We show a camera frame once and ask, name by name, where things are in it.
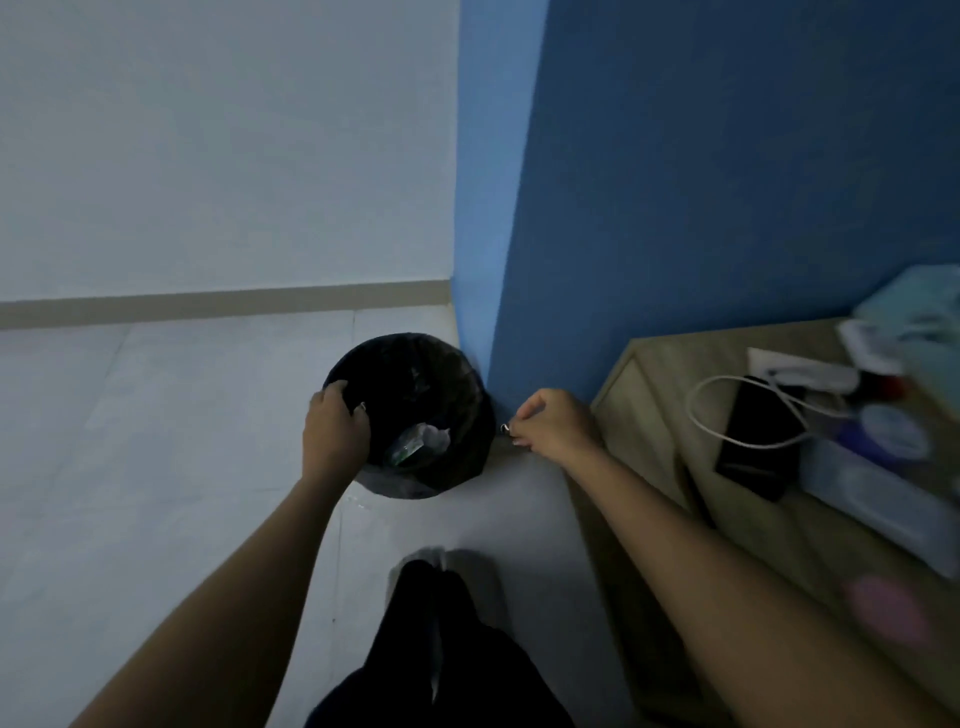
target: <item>wooden desk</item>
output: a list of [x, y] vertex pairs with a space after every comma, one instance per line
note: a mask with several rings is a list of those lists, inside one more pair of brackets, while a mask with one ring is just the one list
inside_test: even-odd
[[[747, 373], [748, 347], [849, 363], [834, 332], [837, 321], [635, 339], [614, 366], [593, 410], [613, 454], [826, 605], [851, 630], [960, 716], [960, 587], [865, 526], [798, 490], [789, 491], [779, 503], [771, 503], [718, 475], [713, 466], [721, 441], [699, 430], [685, 414], [686, 393], [700, 380]], [[705, 390], [697, 403], [701, 419], [722, 431], [735, 392], [733, 382], [717, 383]], [[960, 425], [948, 420], [932, 400], [916, 390], [898, 406], [924, 423], [934, 443], [934, 461], [909, 472], [907, 477], [945, 496], [950, 480], [960, 474]], [[675, 717], [669, 707], [689, 702], [689, 680], [675, 679], [666, 686], [650, 673], [664, 661], [676, 664], [676, 642], [667, 639], [662, 645], [665, 651], [649, 654], [650, 640], [655, 636], [640, 623], [649, 618], [649, 590], [642, 580], [634, 583], [627, 574], [626, 554], [622, 549], [616, 552], [612, 534], [603, 533], [602, 519], [597, 522], [599, 514], [578, 491], [574, 487], [571, 493], [607, 596], [613, 629], [623, 643], [622, 654], [628, 678], [635, 683], [637, 705], [648, 715], [651, 706], [654, 713], [658, 706], [667, 706], [661, 714]], [[844, 586], [870, 573], [908, 586], [926, 610], [935, 648], [918, 650], [889, 643], [853, 621]], [[645, 606], [637, 609], [637, 603]], [[654, 617], [650, 622], [658, 632], [662, 631], [659, 619]], [[665, 696], [671, 692], [683, 699]], [[715, 724], [720, 719], [715, 710], [684, 718], [693, 724]]]

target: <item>tile floor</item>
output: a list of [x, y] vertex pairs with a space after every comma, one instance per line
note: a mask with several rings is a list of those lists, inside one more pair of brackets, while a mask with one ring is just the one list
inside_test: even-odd
[[[283, 498], [309, 395], [355, 343], [445, 306], [0, 332], [0, 725], [65, 725]], [[579, 725], [633, 723], [561, 475], [529, 454], [422, 501], [348, 489], [271, 715], [299, 728], [358, 667], [387, 571], [482, 550], [517, 640]]]

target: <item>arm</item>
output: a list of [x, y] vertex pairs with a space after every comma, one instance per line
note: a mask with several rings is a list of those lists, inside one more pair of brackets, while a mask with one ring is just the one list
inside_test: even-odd
[[300, 481], [73, 722], [98, 726], [263, 726], [293, 649], [337, 500], [367, 459], [370, 424], [346, 382], [310, 401]]
[[606, 453], [567, 392], [540, 390], [510, 428], [587, 492], [743, 725], [955, 725], [819, 604]]

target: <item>white wall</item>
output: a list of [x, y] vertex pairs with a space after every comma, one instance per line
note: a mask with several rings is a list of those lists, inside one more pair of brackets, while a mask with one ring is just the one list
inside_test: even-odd
[[449, 278], [458, 7], [7, 0], [0, 301]]

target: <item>baseboard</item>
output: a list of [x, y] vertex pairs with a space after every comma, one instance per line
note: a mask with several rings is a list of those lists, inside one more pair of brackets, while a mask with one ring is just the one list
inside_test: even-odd
[[0, 329], [131, 324], [450, 303], [449, 280], [0, 302]]

